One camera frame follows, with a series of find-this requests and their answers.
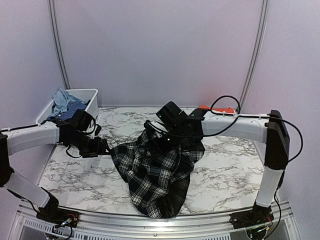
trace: marble tabletop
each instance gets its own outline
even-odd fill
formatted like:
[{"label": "marble tabletop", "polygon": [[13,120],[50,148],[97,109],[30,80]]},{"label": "marble tabletop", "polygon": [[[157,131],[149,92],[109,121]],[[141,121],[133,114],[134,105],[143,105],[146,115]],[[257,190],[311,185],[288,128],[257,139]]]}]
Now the marble tabletop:
[{"label": "marble tabletop", "polygon": [[[134,141],[146,120],[157,120],[159,108],[101,108],[97,117],[110,147]],[[190,109],[183,109],[187,114]],[[249,140],[215,136],[202,140],[205,153],[191,173],[180,215],[234,210],[252,206],[262,180],[263,165]],[[69,152],[78,154],[71,148]],[[61,206],[104,213],[141,215],[131,203],[128,184],[120,177],[109,155],[71,158],[58,145],[39,185]]]}]

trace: plaid shirt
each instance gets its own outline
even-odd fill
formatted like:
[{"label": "plaid shirt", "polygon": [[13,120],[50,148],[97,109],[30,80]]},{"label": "plaid shirt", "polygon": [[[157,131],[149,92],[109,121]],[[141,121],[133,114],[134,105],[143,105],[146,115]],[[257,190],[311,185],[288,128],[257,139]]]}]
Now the plaid shirt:
[{"label": "plaid shirt", "polygon": [[146,129],[136,141],[120,144],[110,153],[122,179],[129,185],[136,208],[151,218],[172,218],[186,200],[190,173],[205,148],[198,142],[155,158],[145,145],[155,137],[155,132]]}]

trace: folded clothing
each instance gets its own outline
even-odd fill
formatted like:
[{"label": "folded clothing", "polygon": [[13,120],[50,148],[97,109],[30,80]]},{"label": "folded clothing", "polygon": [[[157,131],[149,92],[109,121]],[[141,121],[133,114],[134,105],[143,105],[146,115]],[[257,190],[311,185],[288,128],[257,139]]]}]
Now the folded clothing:
[{"label": "folded clothing", "polygon": [[53,95],[53,100],[52,114],[48,116],[48,119],[60,119],[63,121],[70,119],[77,109],[86,109],[88,105],[62,88]]},{"label": "folded clothing", "polygon": [[152,157],[146,143],[155,137],[153,130],[146,129],[136,141],[120,144],[110,153],[136,208],[151,218],[172,218],[186,200],[190,173],[205,148],[199,141]]}]

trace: storage bin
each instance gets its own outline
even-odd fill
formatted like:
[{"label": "storage bin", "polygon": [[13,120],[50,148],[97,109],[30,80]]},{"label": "storage bin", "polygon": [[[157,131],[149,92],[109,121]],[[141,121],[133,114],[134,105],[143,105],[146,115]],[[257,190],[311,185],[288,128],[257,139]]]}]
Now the storage bin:
[{"label": "storage bin", "polygon": [[[86,107],[85,111],[92,115],[95,119],[98,116],[98,89],[95,88],[89,88],[89,89],[70,89],[66,90],[71,95],[83,100],[84,102],[89,102],[88,106]],[[52,107],[54,105],[54,100],[52,98],[52,101],[46,106],[46,108],[41,112],[40,116],[35,120],[35,123],[42,123],[44,120],[48,118],[50,114],[52,114]]]}]

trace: red object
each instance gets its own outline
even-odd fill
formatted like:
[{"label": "red object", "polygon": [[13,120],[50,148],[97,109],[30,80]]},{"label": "red object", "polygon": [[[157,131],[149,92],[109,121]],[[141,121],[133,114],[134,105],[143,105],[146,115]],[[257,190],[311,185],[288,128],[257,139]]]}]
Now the red object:
[{"label": "red object", "polygon": [[[200,105],[199,109],[208,109],[208,110],[210,110],[210,107],[205,106],[205,105]],[[235,114],[236,113],[235,110],[233,108],[231,108],[231,107],[225,107],[225,108],[214,107],[212,110],[217,111],[217,112],[221,112],[221,113],[225,112],[227,114]]]}]

